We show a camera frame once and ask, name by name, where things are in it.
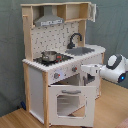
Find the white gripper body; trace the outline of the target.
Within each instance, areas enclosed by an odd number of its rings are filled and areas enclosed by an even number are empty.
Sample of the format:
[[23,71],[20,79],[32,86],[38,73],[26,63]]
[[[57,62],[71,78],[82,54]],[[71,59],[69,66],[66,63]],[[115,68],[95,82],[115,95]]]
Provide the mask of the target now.
[[100,69],[101,69],[100,64],[88,64],[81,66],[81,70],[87,74],[90,74],[91,76],[98,76]]

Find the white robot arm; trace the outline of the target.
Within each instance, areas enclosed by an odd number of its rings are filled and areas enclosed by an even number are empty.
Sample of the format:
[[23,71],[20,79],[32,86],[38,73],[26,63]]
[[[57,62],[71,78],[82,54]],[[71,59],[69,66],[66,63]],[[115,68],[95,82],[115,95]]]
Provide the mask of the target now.
[[91,76],[100,76],[108,81],[120,83],[126,78],[128,59],[121,54],[115,54],[108,59],[106,65],[87,64],[82,65],[81,70]]

